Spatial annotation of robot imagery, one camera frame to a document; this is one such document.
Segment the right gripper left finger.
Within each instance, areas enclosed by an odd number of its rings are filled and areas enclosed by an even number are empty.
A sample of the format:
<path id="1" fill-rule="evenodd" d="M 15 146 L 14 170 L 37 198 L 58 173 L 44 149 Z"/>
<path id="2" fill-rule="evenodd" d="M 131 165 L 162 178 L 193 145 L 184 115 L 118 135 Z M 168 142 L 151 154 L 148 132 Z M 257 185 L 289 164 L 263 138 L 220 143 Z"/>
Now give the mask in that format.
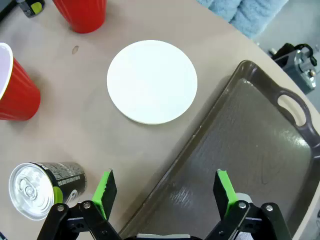
<path id="1" fill-rule="evenodd" d="M 39 240 L 76 240 L 89 232 L 94 240 L 120 240 L 109 223 L 117 187 L 112 170 L 104 172 L 91 200 L 69 207 L 54 204 L 38 234 Z"/>

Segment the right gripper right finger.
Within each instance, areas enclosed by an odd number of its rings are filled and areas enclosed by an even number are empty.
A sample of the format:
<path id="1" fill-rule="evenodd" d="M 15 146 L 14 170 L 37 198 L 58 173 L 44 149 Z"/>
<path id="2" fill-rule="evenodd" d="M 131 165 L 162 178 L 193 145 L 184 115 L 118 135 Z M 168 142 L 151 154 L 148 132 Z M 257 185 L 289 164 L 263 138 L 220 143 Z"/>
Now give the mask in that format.
<path id="1" fill-rule="evenodd" d="M 291 240 L 291 234 L 274 202 L 261 207 L 239 199 L 225 170 L 215 173 L 213 194 L 220 222 L 206 237 L 207 240 L 234 240 L 239 233 L 249 233 L 254 240 Z"/>

